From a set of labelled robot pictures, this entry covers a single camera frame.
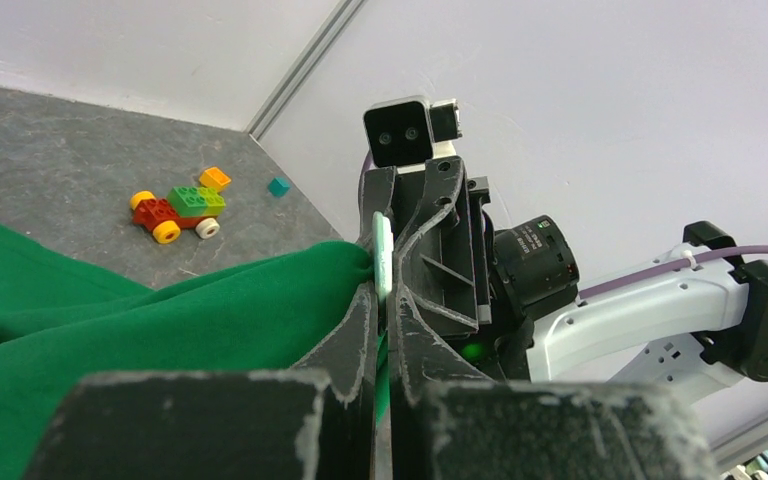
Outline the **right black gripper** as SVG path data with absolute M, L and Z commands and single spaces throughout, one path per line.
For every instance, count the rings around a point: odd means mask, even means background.
M 396 251 L 413 252 L 413 275 L 405 283 L 439 335 L 473 335 L 491 322 L 483 211 L 489 201 L 487 179 L 467 178 L 459 156 L 398 176 L 394 166 L 361 175 L 357 244 L 372 252 L 374 213 L 390 220 Z

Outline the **round orange green badge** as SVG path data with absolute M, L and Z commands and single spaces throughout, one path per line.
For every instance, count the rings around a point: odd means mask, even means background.
M 375 292 L 383 305 L 393 289 L 394 236 L 391 221 L 382 212 L 375 211 L 372 220 Z

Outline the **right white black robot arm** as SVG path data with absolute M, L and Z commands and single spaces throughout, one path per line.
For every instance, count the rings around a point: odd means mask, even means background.
M 688 403 L 768 382 L 768 245 L 699 221 L 667 252 L 583 287 L 552 218 L 496 230 L 488 200 L 456 156 L 360 177 L 395 402 L 414 406 L 436 383 L 556 381 L 630 347 L 615 381 Z

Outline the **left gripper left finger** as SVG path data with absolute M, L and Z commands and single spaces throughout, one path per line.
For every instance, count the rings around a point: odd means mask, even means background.
M 378 298 L 290 368 L 116 371 L 63 399 L 28 479 L 370 479 Z

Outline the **green t-shirt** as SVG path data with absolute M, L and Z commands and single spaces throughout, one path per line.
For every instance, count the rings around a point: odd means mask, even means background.
M 372 277 L 365 249 L 329 241 L 153 290 L 0 224 L 0 479 L 84 376 L 286 368 Z

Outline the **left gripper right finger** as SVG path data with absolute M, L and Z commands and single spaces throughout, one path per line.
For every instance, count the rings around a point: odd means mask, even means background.
M 692 334 L 719 317 L 710 287 L 601 297 L 542 324 L 548 351 L 529 356 L 526 380 L 497 381 L 469 364 L 425 323 L 408 289 L 395 289 L 388 308 L 395 478 L 718 477 L 690 410 L 717 388 L 693 369 L 701 347 Z M 657 344 L 628 374 L 599 384 L 553 380 L 599 346 L 618 346 L 632 320 L 650 320 Z

